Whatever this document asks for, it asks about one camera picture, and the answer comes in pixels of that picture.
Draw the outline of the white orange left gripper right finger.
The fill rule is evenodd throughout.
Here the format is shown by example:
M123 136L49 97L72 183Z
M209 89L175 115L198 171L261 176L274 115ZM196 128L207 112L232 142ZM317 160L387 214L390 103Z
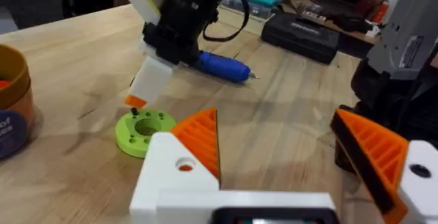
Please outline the white orange left gripper right finger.
M331 129L385 223L437 222L437 148L341 108Z

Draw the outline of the white orange left gripper left finger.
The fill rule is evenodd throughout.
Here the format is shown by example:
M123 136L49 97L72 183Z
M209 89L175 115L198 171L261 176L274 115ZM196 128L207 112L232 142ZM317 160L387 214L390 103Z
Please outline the white orange left gripper left finger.
M207 223L194 196L220 190L217 109L209 108L151 138L129 205L132 223Z

